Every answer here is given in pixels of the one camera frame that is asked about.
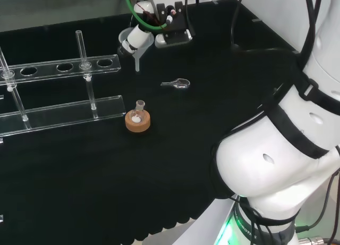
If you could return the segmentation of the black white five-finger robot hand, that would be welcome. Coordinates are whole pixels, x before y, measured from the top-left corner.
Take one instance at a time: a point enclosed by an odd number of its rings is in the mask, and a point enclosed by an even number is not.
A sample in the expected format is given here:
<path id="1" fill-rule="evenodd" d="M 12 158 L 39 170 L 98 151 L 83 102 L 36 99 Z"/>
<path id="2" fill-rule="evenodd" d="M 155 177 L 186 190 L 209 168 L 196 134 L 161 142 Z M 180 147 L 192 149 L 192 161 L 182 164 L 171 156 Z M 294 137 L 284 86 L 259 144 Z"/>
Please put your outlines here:
<path id="1" fill-rule="evenodd" d="M 120 43 L 121 55 L 135 54 L 152 35 L 155 36 L 155 45 L 158 48 L 191 41 L 192 34 L 183 2 L 165 5 L 145 0 L 132 5 L 131 0 L 127 0 L 127 4 L 135 26 Z"/>

